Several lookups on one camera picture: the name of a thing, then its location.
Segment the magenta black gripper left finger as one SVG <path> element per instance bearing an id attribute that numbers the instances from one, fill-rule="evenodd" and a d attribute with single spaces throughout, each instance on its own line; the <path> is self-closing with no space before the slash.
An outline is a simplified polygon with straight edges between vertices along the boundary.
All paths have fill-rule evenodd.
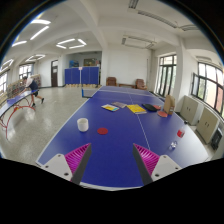
<path id="1" fill-rule="evenodd" d="M 41 168 L 79 185 L 91 153 L 91 144 L 87 143 L 66 155 L 56 154 L 48 162 L 42 165 Z"/>

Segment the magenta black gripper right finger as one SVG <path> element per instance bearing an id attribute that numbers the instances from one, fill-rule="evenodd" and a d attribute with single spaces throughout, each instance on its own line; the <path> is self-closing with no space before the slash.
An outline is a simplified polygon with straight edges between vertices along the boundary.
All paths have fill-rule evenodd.
<path id="1" fill-rule="evenodd" d="M 159 156 L 138 144 L 133 144 L 133 156 L 136 160 L 143 185 L 181 170 L 181 167 L 168 155 Z"/>

